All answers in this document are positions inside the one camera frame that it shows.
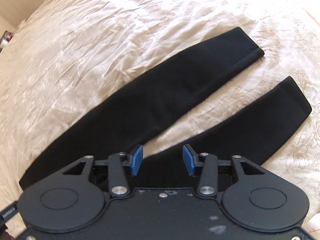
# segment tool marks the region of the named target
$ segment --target blue gripper pad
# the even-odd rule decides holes
[[[140,147],[137,149],[137,151],[134,153],[132,157],[132,164],[131,164],[131,175],[136,176],[138,174],[140,165],[143,160],[143,147],[140,145]]]
[[[188,148],[183,146],[182,148],[182,158],[184,161],[184,164],[187,168],[187,171],[189,173],[190,176],[195,174],[195,165],[193,162],[193,157],[191,155],[191,153],[189,152]]]

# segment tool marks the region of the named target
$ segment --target black fabric sleeve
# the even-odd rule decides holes
[[[185,49],[128,83],[58,137],[27,169],[23,189],[84,155],[144,144],[264,55],[239,27]]]
[[[215,154],[220,160],[241,155],[261,165],[296,132],[311,110],[295,81],[287,77],[227,120],[144,159],[137,176],[138,186],[191,187],[195,178],[188,176],[182,160],[184,144],[190,144],[197,153]],[[220,190],[228,187],[227,183],[220,182]]]

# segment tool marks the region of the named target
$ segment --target silver screw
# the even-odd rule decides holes
[[[128,192],[128,189],[123,186],[116,186],[112,188],[111,192],[116,195],[123,195]]]
[[[199,189],[199,192],[204,195],[210,195],[214,193],[214,188],[211,186],[203,186]]]
[[[159,197],[162,197],[162,198],[165,198],[165,197],[167,197],[167,196],[168,196],[167,193],[160,193],[160,194],[159,194]]]

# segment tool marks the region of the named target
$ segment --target dark object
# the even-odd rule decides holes
[[[11,41],[12,37],[13,37],[13,33],[9,31],[4,31],[0,39],[0,53],[2,49],[6,46],[7,42]]]
[[[239,27],[179,52],[125,85],[58,137],[27,169],[21,187],[81,156],[101,160],[146,143],[263,55]]]
[[[0,236],[1,236],[7,229],[8,229],[8,228],[7,228],[6,225],[1,226],[1,227],[0,227]]]
[[[241,155],[261,165],[296,132],[311,110],[292,77],[287,77],[215,127],[144,159],[137,184],[162,188],[186,187],[191,183],[181,156],[184,144],[192,145],[198,153],[215,154],[219,159]],[[228,180],[221,181],[219,187],[221,190],[228,187]]]
[[[7,229],[5,222],[18,213],[17,202],[13,202],[0,212],[0,233]]]
[[[81,158],[24,191],[18,208],[27,229],[17,240],[312,240],[300,228],[308,198],[295,185],[239,155],[231,161],[212,154],[200,157],[190,145],[184,146],[183,155],[188,170],[193,166],[200,178],[194,176],[188,188],[168,189],[136,188],[126,160],[117,167],[121,172],[110,172],[111,157],[119,160],[122,155],[111,155],[104,164]],[[82,171],[75,168],[80,163]],[[97,175],[108,170],[132,194],[112,197],[95,186]],[[231,181],[225,192],[216,192],[220,175]],[[207,192],[199,190],[206,183],[214,195],[201,193]],[[44,203],[53,191],[57,194]]]

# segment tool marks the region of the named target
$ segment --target bed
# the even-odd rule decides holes
[[[301,0],[46,0],[0,55],[0,209],[55,138],[126,83],[241,27],[265,56],[144,145],[156,154],[220,123],[292,76],[313,111],[263,167],[320,208],[320,25]],[[8,223],[17,235],[21,217]]]

